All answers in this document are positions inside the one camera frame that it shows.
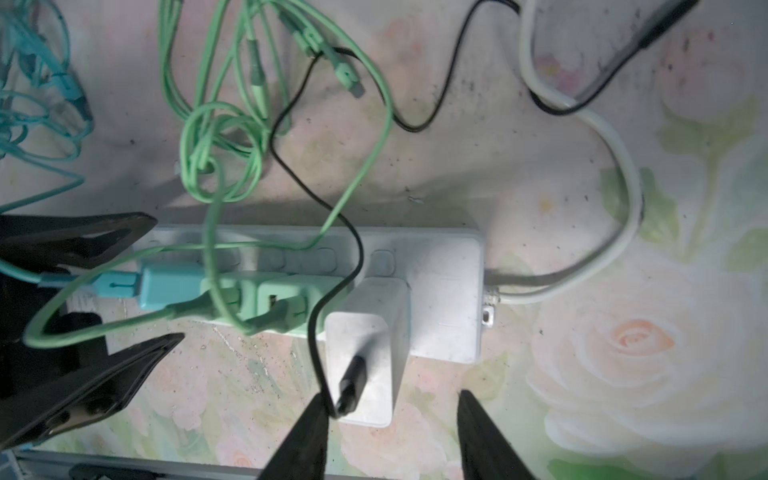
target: blue cable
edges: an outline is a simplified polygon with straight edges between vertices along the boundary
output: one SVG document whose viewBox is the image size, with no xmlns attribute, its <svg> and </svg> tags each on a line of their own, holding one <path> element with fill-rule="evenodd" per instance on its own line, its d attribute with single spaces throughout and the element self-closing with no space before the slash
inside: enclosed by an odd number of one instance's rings
<svg viewBox="0 0 768 480">
<path fill-rule="evenodd" d="M 37 32 L 37 15 L 40 5 L 50 9 L 61 29 L 62 59 L 54 55 L 45 39 Z M 3 34 L 0 38 L 0 160 L 6 154 L 34 167 L 46 170 L 70 180 L 64 186 L 52 188 L 40 194 L 0 205 L 0 214 L 45 200 L 82 185 L 85 178 L 79 174 L 62 170 L 51 163 L 70 163 L 80 155 L 80 142 L 93 131 L 93 117 L 85 95 L 67 70 L 69 67 L 69 31 L 64 17 L 51 0 L 15 0 L 12 10 L 0 12 Z M 51 118 L 51 110 L 37 98 L 17 91 L 5 90 L 8 73 L 14 58 L 20 72 L 30 81 L 33 88 L 56 88 L 77 110 L 83 120 L 83 128 L 77 133 L 70 131 Z M 13 108 L 14 100 L 30 102 L 38 109 L 29 114 Z M 36 127 L 52 131 L 71 144 L 71 151 L 65 157 L 47 157 L 33 154 L 21 147 L 29 132 Z M 43 275 L 28 272 L 0 260 L 0 273 L 29 283 L 40 283 Z"/>
</svg>

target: white power cord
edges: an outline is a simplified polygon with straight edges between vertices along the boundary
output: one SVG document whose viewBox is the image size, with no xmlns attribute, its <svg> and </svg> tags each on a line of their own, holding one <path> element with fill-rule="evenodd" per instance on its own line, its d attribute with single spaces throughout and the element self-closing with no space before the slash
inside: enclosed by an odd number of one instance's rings
<svg viewBox="0 0 768 480">
<path fill-rule="evenodd" d="M 520 39 L 519 53 L 520 70 L 523 81 L 528 88 L 533 90 L 548 104 L 557 108 L 568 108 L 576 104 L 576 100 L 568 97 L 560 91 L 545 84 L 536 74 L 533 65 L 533 34 L 536 21 L 536 4 L 538 0 L 527 0 L 520 11 Z M 643 211 L 643 190 L 640 171 L 632 161 L 632 156 L 626 145 L 621 140 L 619 133 L 609 125 L 602 117 L 588 108 L 573 113 L 573 115 L 597 132 L 602 137 L 608 149 L 616 159 L 619 171 L 624 177 L 629 196 L 629 212 L 627 222 L 621 228 L 621 232 L 600 254 L 592 261 L 585 264 L 579 270 L 570 273 L 565 278 L 542 289 L 527 293 L 500 293 L 497 287 L 486 289 L 486 298 L 498 299 L 500 303 L 508 305 L 522 305 L 527 303 L 539 303 L 548 300 L 559 293 L 572 288 L 587 278 L 604 269 L 609 263 L 616 260 L 629 246 L 640 226 Z"/>
</svg>

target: white power strip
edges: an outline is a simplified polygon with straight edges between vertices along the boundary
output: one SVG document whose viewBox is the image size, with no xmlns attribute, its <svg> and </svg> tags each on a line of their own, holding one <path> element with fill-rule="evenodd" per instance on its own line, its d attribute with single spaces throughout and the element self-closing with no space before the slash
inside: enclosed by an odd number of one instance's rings
<svg viewBox="0 0 768 480">
<path fill-rule="evenodd" d="M 172 243 L 200 243 L 201 226 L 156 227 L 134 244 L 143 249 Z M 480 357 L 485 242 L 476 230 L 363 227 L 358 232 L 365 263 L 356 284 L 368 276 L 393 276 L 411 293 L 411 355 L 474 363 Z M 302 243 L 314 227 L 219 226 L 220 242 L 278 240 Z M 260 248 L 219 250 L 222 272 L 257 270 L 346 276 L 357 263 L 355 240 L 334 227 L 306 251 Z M 153 260 L 202 262 L 200 252 L 162 253 Z"/>
</svg>

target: table surface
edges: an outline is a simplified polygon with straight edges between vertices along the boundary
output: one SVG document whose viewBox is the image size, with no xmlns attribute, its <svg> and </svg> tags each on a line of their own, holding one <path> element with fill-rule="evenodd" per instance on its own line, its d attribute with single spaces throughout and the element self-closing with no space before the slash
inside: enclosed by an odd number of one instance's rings
<svg viewBox="0 0 768 480">
<path fill-rule="evenodd" d="M 174 173 L 181 125 L 161 95 L 156 2 L 59 3 L 96 121 L 72 166 L 88 181 L 23 211 L 141 210 L 162 223 L 200 223 L 205 206 Z M 425 117 L 468 3 L 316 4 L 380 67 L 400 111 L 414 122 Z M 541 74 L 577 92 L 659 4 L 543 2 Z M 184 6 L 174 69 L 189 97 L 214 6 Z M 461 478 L 457 392 L 470 389 L 540 478 L 766 475 L 765 18 L 768 3 L 759 0 L 702 0 L 626 65 L 593 106 L 642 168 L 639 237 L 578 288 L 499 307 L 478 365 L 411 358 L 390 427 L 332 423 L 329 473 Z M 487 239 L 486 280 L 500 284 L 578 262 L 617 231 L 624 207 L 600 139 L 528 98 L 517 31 L 512 11 L 481 8 L 437 121 L 422 134 L 393 129 L 345 209 L 361 226 L 477 228 Z M 224 45 L 230 35 L 225 28 Z M 295 87 L 306 60 L 285 35 L 280 47 Z M 335 200 L 376 140 L 384 110 L 370 80 L 355 100 L 329 72 L 319 68 L 280 151 Z M 235 94 L 228 82 L 223 96 Z M 59 181 L 9 158 L 0 171 L 0 200 Z M 317 225 L 324 217 L 268 161 L 256 193 L 228 206 L 223 223 Z M 135 311 L 132 302 L 98 306 L 105 319 Z M 125 411 L 42 448 L 263 466 L 316 391 L 305 342 L 187 321 L 109 342 L 120 349 L 170 331 L 187 337 Z"/>
</svg>

